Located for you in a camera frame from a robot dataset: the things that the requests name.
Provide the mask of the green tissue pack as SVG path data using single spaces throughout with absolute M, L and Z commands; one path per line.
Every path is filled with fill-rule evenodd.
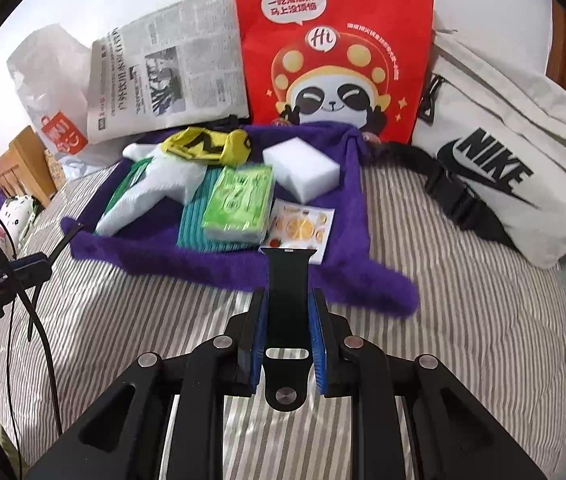
M 259 245 L 267 234 L 274 185 L 270 166 L 223 168 L 204 212 L 206 236 Z

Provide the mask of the yellow black pouch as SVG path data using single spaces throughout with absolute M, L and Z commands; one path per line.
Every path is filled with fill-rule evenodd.
M 230 132 L 189 127 L 161 142 L 161 150 L 207 166 L 241 166 L 251 154 L 251 138 L 244 129 Z

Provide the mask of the white sponge block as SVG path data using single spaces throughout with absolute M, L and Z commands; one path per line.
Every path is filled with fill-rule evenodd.
M 275 182 L 302 204 L 335 190 L 341 180 L 341 166 L 300 138 L 266 148 L 262 159 Z

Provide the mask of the white panda plush toy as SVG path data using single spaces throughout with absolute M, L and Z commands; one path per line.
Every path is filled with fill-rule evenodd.
M 39 211 L 40 203 L 31 195 L 12 196 L 1 206 L 0 220 L 16 247 L 21 248 L 33 231 Z

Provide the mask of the wooden headboard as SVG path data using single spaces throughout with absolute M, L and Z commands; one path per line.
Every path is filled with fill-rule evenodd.
M 46 147 L 32 127 L 24 128 L 0 156 L 0 188 L 3 195 L 31 195 L 47 208 L 56 195 L 49 172 Z

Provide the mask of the brown decorated box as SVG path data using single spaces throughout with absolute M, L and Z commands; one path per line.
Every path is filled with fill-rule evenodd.
M 66 184 L 66 177 L 62 165 L 56 160 L 53 154 L 46 148 L 44 150 L 44 159 L 48 167 L 48 171 L 56 191 L 62 190 Z

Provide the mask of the green wet wipes pack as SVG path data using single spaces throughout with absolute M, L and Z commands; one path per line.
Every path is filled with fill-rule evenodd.
M 107 214 L 108 211 L 114 208 L 114 206 L 123 198 L 123 196 L 131 190 L 134 186 L 140 183 L 146 174 L 147 167 L 149 164 L 153 162 L 152 157 L 146 157 L 138 160 L 138 162 L 134 162 L 130 169 L 128 170 L 126 176 L 123 180 L 120 181 L 120 184 L 117 185 L 115 191 L 113 192 L 110 200 L 106 204 L 106 207 L 103 211 L 103 214 Z

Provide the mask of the purple towel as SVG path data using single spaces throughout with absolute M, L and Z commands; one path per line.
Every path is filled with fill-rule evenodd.
M 323 261 L 309 270 L 310 285 L 335 304 L 370 308 L 398 318 L 412 315 L 420 302 L 417 285 L 370 255 L 367 202 L 361 186 L 361 165 L 370 150 L 361 132 L 337 122 L 253 125 L 246 131 L 253 142 L 254 162 L 262 159 L 265 148 L 300 138 L 341 167 L 338 188 L 314 202 L 319 208 L 332 209 L 335 218 Z M 70 243 L 74 258 L 112 263 L 129 274 L 166 275 L 218 288 L 253 290 L 267 284 L 268 259 L 257 250 L 204 254 L 178 247 L 182 207 L 169 198 L 112 237 L 94 234 L 108 200 L 130 168 L 128 160 L 121 160 L 79 216 L 61 220 L 64 232 L 77 224 L 83 227 Z

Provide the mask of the white glove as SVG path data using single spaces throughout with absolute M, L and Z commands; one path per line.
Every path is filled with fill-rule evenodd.
M 145 178 L 131 188 L 113 209 L 102 214 L 96 226 L 96 233 L 100 236 L 113 236 L 149 212 L 163 198 L 187 205 L 207 171 L 198 162 L 165 154 L 159 144 L 131 143 L 124 148 L 123 156 L 132 163 L 146 157 L 152 157 L 153 162 L 147 167 Z

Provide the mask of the teal knitted cloth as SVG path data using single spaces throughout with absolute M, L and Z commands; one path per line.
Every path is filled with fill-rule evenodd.
M 183 207 L 176 241 L 177 247 L 193 250 L 193 252 L 238 252 L 255 247 L 253 243 L 211 240 L 204 233 L 202 226 L 204 212 L 221 171 L 221 168 L 209 168 L 191 202 Z

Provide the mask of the white Miniso plastic bag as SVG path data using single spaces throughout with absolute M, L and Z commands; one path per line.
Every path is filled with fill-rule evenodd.
M 85 174 L 120 159 L 117 145 L 88 140 L 91 51 L 59 25 L 32 32 L 6 61 L 34 130 L 63 166 Z

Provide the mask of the orange fruit sticker sheet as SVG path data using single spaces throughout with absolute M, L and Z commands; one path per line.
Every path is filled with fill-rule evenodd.
M 334 216 L 334 209 L 309 207 L 277 198 L 272 206 L 269 230 L 260 249 L 313 250 L 309 263 L 319 266 L 326 252 Z

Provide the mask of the white Nike waist bag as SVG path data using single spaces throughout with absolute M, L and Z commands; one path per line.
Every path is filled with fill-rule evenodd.
M 432 42 L 434 117 L 412 142 L 482 200 L 535 266 L 566 256 L 566 91 L 522 50 L 451 30 Z

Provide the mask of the newspaper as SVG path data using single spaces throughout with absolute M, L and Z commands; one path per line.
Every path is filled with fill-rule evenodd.
M 231 115 L 249 115 L 235 0 L 181 0 L 93 42 L 90 143 Z

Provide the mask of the red panda paper bag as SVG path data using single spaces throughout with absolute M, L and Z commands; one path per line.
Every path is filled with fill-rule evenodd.
M 343 122 L 408 143 L 435 0 L 235 0 L 254 122 Z

